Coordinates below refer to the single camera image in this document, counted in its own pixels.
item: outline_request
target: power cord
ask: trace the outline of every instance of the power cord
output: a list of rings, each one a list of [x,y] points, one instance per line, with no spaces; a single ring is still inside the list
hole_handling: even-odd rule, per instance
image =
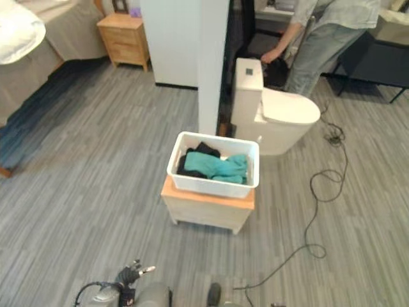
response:
[[[328,134],[324,135],[324,139],[328,142],[328,144],[332,147],[340,147],[344,153],[344,159],[345,159],[345,167],[343,168],[342,173],[339,172],[336,169],[324,169],[322,171],[319,171],[315,174],[313,174],[309,180],[309,188],[311,191],[311,194],[313,195],[314,198],[314,214],[313,217],[311,218],[311,220],[309,221],[308,225],[305,227],[304,230],[304,244],[301,245],[299,248],[297,248],[296,250],[294,250],[292,252],[292,254],[290,254],[289,257],[287,257],[287,259],[285,259],[285,261],[283,261],[282,264],[280,264],[277,268],[275,268],[265,279],[263,279],[262,281],[260,281],[259,283],[255,284],[255,285],[246,285],[245,287],[236,287],[233,288],[233,290],[244,290],[245,296],[247,301],[249,302],[251,307],[254,307],[250,297],[249,297],[249,293],[248,293],[248,289],[253,289],[253,288],[257,288],[260,287],[261,285],[263,285],[264,283],[266,283],[271,277],[274,276],[274,274],[276,272],[278,272],[282,267],[284,267],[287,262],[289,262],[299,251],[301,251],[302,249],[306,248],[309,252],[309,254],[317,259],[323,259],[327,256],[327,250],[325,249],[324,246],[322,246],[321,244],[317,244],[317,243],[308,243],[308,230],[311,227],[312,223],[314,222],[314,220],[317,218],[318,215],[318,209],[319,209],[319,204],[320,203],[329,203],[331,201],[336,200],[339,195],[341,195],[342,191],[343,191],[343,187],[344,187],[344,183],[345,183],[345,176],[346,176],[346,170],[348,169],[348,165],[349,165],[349,159],[348,159],[348,155],[346,153],[346,149],[345,149],[345,145],[344,145],[344,141],[345,141],[345,133],[344,130],[334,124],[334,123],[330,123],[327,120],[325,120],[322,116],[328,111],[329,105],[331,102],[329,102],[327,104],[327,106],[324,108],[324,110],[321,112],[321,117],[320,120],[327,125],[328,127],[330,127],[330,132]],[[339,189],[338,192],[336,193],[335,196],[325,199],[325,198],[320,198],[318,197],[315,188],[314,188],[314,181],[318,178],[318,177],[324,177],[326,179],[328,179],[331,182],[335,182],[339,184]],[[318,248],[320,250],[322,250],[322,253],[320,254],[316,254],[312,251],[311,248]]]

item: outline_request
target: teal cloth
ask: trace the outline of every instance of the teal cloth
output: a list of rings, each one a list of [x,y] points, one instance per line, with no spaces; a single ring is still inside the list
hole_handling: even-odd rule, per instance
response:
[[[232,155],[226,160],[220,160],[205,153],[189,152],[185,170],[198,171],[212,180],[244,184],[247,181],[247,157]]]

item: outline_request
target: wooden nightstand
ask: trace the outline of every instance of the wooden nightstand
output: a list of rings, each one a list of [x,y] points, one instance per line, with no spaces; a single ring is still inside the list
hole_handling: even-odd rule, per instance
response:
[[[129,63],[142,65],[148,71],[149,50],[141,18],[113,13],[96,25],[115,67],[118,63]]]

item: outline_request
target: purple object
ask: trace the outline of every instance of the purple object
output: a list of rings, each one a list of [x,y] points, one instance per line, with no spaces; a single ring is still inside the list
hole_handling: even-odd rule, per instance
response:
[[[142,17],[141,8],[131,8],[129,14],[131,17]]]

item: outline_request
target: black cable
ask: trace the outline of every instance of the black cable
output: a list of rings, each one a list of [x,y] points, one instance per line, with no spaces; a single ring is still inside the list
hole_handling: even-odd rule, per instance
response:
[[[115,287],[118,290],[120,289],[120,286],[117,283],[108,283],[105,281],[93,281],[92,283],[87,283],[86,285],[84,285],[77,294],[77,297],[75,298],[75,302],[74,302],[74,306],[73,307],[77,307],[80,305],[80,301],[79,301],[79,297],[81,296],[81,294],[83,293],[83,291],[85,291],[85,289],[87,289],[88,287],[92,287],[92,286],[99,286],[99,287]]]
[[[245,296],[247,301],[249,302],[251,307],[254,307],[249,294],[248,294],[248,289],[253,289],[253,288],[257,288],[260,287],[261,285],[263,285],[265,282],[267,282],[271,277],[274,276],[274,274],[276,272],[278,272],[282,267],[284,267],[287,262],[289,262],[300,250],[306,248],[309,252],[309,254],[317,259],[323,259],[327,256],[327,250],[325,249],[324,246],[322,246],[321,244],[317,244],[317,243],[308,243],[308,230],[311,227],[312,223],[314,222],[314,220],[317,218],[318,215],[318,209],[320,206],[320,202],[321,203],[329,203],[331,201],[336,200],[339,195],[341,195],[342,191],[343,191],[343,187],[344,187],[344,183],[345,183],[345,176],[346,176],[346,170],[348,169],[348,165],[349,165],[349,159],[348,159],[348,155],[346,153],[346,149],[345,149],[345,145],[343,143],[343,141],[345,140],[345,133],[344,130],[334,124],[334,123],[330,123],[327,120],[325,120],[322,115],[324,115],[327,111],[328,111],[328,107],[329,107],[330,103],[327,104],[327,106],[325,107],[325,109],[321,112],[321,118],[320,120],[326,124],[327,126],[329,126],[331,128],[331,131],[329,132],[329,134],[325,134],[324,135],[324,139],[329,143],[330,146],[338,148],[341,147],[341,149],[343,150],[344,153],[344,159],[345,159],[345,167],[343,168],[342,173],[339,172],[336,169],[324,169],[322,171],[319,171],[315,174],[313,174],[309,180],[309,188],[311,191],[311,194],[313,195],[314,198],[314,214],[313,217],[311,218],[311,220],[309,221],[308,225],[305,227],[304,230],[304,244],[301,245],[299,248],[297,248],[296,250],[294,250],[292,252],[292,254],[290,254],[289,257],[287,257],[285,259],[285,261],[283,261],[282,264],[280,264],[277,268],[275,268],[265,279],[263,279],[262,281],[260,281],[259,283],[255,284],[255,285],[246,285],[245,287],[236,287],[233,288],[233,290],[245,290]],[[336,193],[335,196],[328,198],[328,199],[324,199],[324,198],[320,198],[318,197],[315,188],[314,188],[314,180],[317,179],[318,177],[324,177],[326,179],[328,179],[331,182],[334,183],[338,183],[339,185],[339,189],[338,192]],[[316,247],[322,250],[322,254],[318,255],[316,253],[314,253],[311,248],[312,247]]]

